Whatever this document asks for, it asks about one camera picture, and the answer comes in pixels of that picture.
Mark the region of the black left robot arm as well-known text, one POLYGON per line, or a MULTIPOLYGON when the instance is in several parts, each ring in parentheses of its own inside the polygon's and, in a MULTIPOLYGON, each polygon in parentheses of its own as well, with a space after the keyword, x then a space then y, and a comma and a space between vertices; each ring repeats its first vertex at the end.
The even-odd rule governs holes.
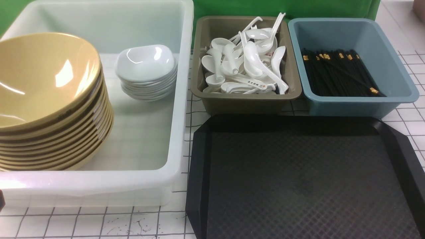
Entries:
POLYGON ((4 198, 4 194, 3 194, 3 191, 0 190, 0 212, 3 210, 5 205, 6 205, 6 201, 5 201, 5 198, 4 198))

